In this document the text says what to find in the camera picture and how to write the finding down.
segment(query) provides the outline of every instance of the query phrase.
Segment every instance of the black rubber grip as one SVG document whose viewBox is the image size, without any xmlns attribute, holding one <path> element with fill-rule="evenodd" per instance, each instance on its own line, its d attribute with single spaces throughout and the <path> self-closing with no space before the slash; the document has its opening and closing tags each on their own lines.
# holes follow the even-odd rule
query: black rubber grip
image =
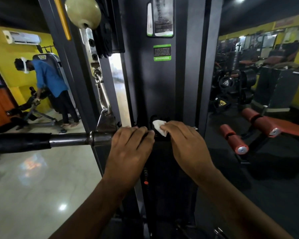
<svg viewBox="0 0 299 239">
<path fill-rule="evenodd" d="M 51 133 L 2 133 L 0 154 L 19 153 L 51 148 Z"/>
</svg>

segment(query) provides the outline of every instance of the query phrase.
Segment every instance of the green warning sticker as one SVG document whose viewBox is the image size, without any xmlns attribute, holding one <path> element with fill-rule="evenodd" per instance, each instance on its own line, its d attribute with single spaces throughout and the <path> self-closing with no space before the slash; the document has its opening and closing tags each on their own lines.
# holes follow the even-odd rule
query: green warning sticker
<svg viewBox="0 0 299 239">
<path fill-rule="evenodd" d="M 154 45 L 154 61 L 171 60 L 171 45 L 161 44 Z"/>
</svg>

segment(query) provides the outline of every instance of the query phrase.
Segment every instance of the white headband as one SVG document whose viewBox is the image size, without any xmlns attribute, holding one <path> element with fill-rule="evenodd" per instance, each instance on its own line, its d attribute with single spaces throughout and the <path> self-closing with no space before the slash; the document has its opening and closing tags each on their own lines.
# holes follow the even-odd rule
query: white headband
<svg viewBox="0 0 299 239">
<path fill-rule="evenodd" d="M 23 61 L 23 65 L 24 65 L 24 73 L 25 74 L 28 74 L 29 73 L 29 71 L 28 71 L 28 69 L 27 69 L 27 65 L 26 65 L 26 61 L 27 61 L 27 59 L 26 58 L 24 58 L 24 57 L 21 57 L 21 60 Z"/>
</svg>

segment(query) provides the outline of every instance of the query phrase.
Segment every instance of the man in blue shirt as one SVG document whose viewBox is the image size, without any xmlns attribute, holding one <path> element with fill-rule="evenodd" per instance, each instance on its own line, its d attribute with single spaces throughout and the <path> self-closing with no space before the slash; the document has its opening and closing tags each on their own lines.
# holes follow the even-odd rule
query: man in blue shirt
<svg viewBox="0 0 299 239">
<path fill-rule="evenodd" d="M 25 66 L 27 71 L 35 70 L 37 75 L 38 87 L 36 100 L 40 100 L 40 95 L 44 87 L 49 88 L 49 90 L 58 101 L 59 109 L 63 117 L 62 126 L 70 125 L 68 113 L 71 114 L 74 120 L 74 123 L 71 125 L 71 127 L 75 127 L 77 126 L 77 124 L 79 124 L 79 118 L 71 102 L 68 93 L 68 87 L 65 84 L 63 78 L 59 76 L 59 74 L 53 67 L 42 60 L 27 60 L 24 62 L 21 59 L 16 59 L 14 61 L 14 64 L 16 69 L 19 71 L 25 71 Z"/>
</svg>

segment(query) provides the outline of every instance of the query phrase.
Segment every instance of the air conditioner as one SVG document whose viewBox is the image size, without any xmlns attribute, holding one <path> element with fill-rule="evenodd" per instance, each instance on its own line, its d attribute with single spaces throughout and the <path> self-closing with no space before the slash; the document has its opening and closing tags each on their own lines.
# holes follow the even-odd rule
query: air conditioner
<svg viewBox="0 0 299 239">
<path fill-rule="evenodd" d="M 3 30 L 4 36 L 8 44 L 32 44 L 39 45 L 41 43 L 41 38 L 36 34 L 31 33 L 21 33 Z"/>
</svg>

